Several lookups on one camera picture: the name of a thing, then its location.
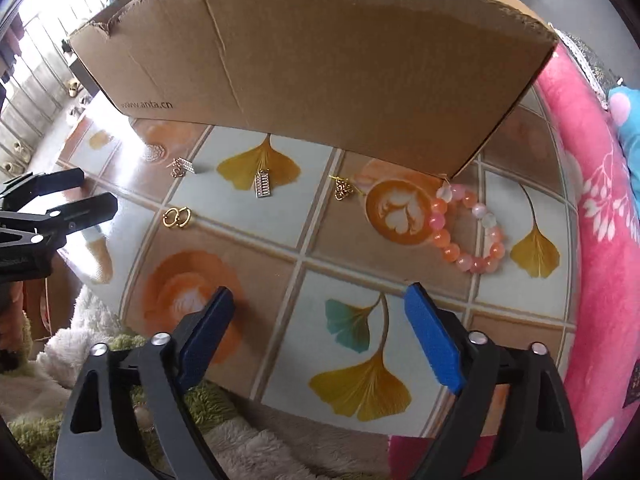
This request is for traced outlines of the gold double ring earrings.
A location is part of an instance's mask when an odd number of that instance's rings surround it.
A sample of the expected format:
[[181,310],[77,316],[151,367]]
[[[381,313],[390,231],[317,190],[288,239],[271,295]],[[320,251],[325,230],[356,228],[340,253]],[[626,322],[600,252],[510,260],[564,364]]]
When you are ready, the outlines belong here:
[[167,229],[185,229],[193,217],[189,207],[170,207],[162,214],[162,225]]

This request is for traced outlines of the gold rhinestone brooch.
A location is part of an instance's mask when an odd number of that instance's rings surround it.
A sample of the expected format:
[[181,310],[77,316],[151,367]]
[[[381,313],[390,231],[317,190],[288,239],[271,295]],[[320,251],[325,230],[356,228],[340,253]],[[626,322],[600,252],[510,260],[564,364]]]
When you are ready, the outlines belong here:
[[174,158],[167,167],[170,169],[171,177],[175,179],[183,178],[187,174],[195,174],[192,162],[189,162],[182,157]]

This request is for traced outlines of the silver rectangular pendant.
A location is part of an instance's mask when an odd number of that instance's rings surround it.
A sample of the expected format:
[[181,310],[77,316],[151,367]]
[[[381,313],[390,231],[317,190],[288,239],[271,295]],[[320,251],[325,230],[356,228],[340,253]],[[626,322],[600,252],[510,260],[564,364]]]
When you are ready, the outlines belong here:
[[270,171],[258,170],[254,177],[254,191],[257,198],[266,198],[271,195]]

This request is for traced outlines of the green shaggy rug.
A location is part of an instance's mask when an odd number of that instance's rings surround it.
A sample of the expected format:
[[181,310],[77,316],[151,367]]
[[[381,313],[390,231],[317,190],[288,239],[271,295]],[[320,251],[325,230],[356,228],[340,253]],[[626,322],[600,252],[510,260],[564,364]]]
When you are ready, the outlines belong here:
[[[119,334],[99,342],[107,342],[111,350],[130,350],[142,346],[145,339],[139,335]],[[46,479],[53,479],[55,447],[69,396],[70,390],[58,384],[35,361],[24,361],[15,370],[7,372],[1,367],[1,416],[17,443]],[[141,387],[131,390],[131,400],[152,465],[170,472]],[[203,437],[236,416],[233,404],[207,380],[190,389],[183,400]]]

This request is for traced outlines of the pink floral blanket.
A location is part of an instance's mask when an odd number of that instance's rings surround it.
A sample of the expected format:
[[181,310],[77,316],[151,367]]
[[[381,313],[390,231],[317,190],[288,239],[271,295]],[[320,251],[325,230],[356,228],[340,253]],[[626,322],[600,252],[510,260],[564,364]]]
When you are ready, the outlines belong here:
[[634,479],[639,474],[639,205],[608,96],[558,47],[539,88],[577,194],[577,330],[560,373],[540,342],[523,350],[466,330],[419,284],[405,310],[454,404],[433,439],[394,437],[397,479]]

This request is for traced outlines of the light blue pillow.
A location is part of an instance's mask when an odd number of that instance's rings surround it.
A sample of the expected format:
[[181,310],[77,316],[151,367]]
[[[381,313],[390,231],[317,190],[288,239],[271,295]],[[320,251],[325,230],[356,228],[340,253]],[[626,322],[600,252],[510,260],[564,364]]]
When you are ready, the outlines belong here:
[[619,86],[608,92],[608,107],[616,125],[618,142],[626,158],[634,201],[640,193],[640,102],[639,90]]

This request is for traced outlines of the brown cardboard box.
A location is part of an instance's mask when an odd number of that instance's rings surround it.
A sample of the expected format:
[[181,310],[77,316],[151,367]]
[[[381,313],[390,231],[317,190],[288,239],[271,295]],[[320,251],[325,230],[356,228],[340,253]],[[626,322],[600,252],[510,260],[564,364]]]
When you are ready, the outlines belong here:
[[520,0],[117,0],[70,44],[122,114],[453,178],[558,38]]

